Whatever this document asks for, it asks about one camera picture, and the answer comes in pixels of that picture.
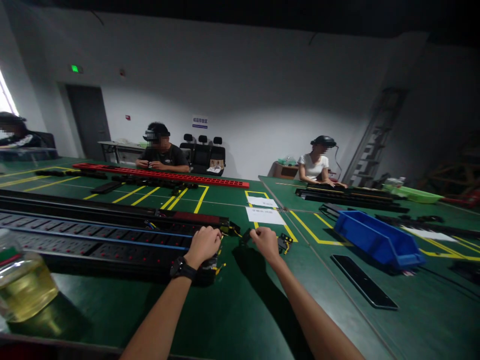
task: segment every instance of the metal ladder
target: metal ladder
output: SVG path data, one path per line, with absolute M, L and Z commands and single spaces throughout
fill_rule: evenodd
M 370 123 L 348 166 L 343 182 L 358 187 L 371 185 L 407 93 L 408 90 L 394 87 L 382 90 L 373 106 Z

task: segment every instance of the window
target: window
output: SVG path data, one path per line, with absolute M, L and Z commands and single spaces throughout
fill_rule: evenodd
M 0 112 L 4 111 L 15 115 L 19 114 L 17 107 L 14 104 L 14 100 L 12 99 L 12 95 L 10 95 L 10 91 L 5 83 L 2 71 L 0 70 Z

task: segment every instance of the blue plastic bin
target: blue plastic bin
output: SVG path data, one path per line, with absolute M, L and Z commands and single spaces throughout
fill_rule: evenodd
M 335 231 L 375 260 L 398 270 L 425 264 L 412 235 L 361 211 L 342 211 Z

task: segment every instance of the black t-shirt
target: black t-shirt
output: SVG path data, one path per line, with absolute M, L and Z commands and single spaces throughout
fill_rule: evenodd
M 170 145 L 170 149 L 167 152 L 160 152 L 155 148 L 146 148 L 139 159 L 149 162 L 159 161 L 164 165 L 170 166 L 189 165 L 182 150 L 173 144 Z

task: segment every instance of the paper sign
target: paper sign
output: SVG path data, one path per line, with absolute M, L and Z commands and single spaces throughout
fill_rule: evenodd
M 252 205 L 265 206 L 267 208 L 278 208 L 279 206 L 273 199 L 266 199 L 264 197 L 247 196 L 248 202 Z
M 258 207 L 246 207 L 248 221 L 252 223 L 285 225 L 285 221 L 277 210 L 270 210 Z
M 441 232 L 434 232 L 434 231 L 427 231 L 427 230 L 418 230 L 406 226 L 401 226 L 402 229 L 415 234 L 419 237 L 426 238 L 426 239 L 432 239 L 432 240 L 443 240 L 443 241 L 450 241 L 454 243 L 458 243 L 459 241 L 454 239 L 453 237 L 450 237 L 448 235 L 445 235 Z
M 192 128 L 208 129 L 209 119 L 203 115 L 193 115 L 191 126 Z

